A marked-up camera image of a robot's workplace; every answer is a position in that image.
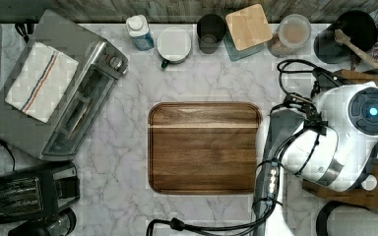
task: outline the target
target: glass cup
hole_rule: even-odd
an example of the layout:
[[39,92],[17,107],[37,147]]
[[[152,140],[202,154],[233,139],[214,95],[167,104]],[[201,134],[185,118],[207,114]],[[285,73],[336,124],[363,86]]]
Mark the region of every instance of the glass cup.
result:
[[226,24],[222,17],[215,14],[205,15],[196,25],[199,49],[202,52],[214,53],[220,46],[226,32]]

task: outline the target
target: wooden lid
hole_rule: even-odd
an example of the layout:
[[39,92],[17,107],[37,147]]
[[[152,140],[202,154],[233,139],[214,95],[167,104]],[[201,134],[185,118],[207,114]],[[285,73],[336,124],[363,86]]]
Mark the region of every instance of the wooden lid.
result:
[[272,39],[272,30],[260,4],[228,14],[225,19],[238,51]]

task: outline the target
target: blue light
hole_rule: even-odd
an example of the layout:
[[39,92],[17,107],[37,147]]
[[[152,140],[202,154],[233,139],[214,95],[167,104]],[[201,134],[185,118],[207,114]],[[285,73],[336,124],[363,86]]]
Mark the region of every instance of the blue light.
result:
[[374,108],[374,107],[370,108],[369,112],[370,112],[370,115],[377,115],[377,113],[378,113],[377,109]]

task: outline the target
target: toaster oven door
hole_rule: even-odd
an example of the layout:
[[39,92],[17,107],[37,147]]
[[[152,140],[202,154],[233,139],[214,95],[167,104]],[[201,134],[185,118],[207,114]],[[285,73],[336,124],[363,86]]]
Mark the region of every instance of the toaster oven door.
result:
[[44,159],[76,154],[116,80],[91,65],[42,152]]

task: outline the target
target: wooden spoon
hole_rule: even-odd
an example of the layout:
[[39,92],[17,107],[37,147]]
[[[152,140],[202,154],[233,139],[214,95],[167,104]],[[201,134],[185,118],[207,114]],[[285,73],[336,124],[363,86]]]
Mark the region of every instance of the wooden spoon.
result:
[[357,56],[359,56],[363,61],[365,61],[367,64],[372,66],[375,69],[378,69],[378,61],[371,56],[369,56],[367,53],[363,52],[360,48],[354,46],[349,41],[349,36],[347,36],[341,29],[336,29],[334,32],[336,36],[336,42],[339,44],[343,44],[347,46],[349,49],[351,49]]

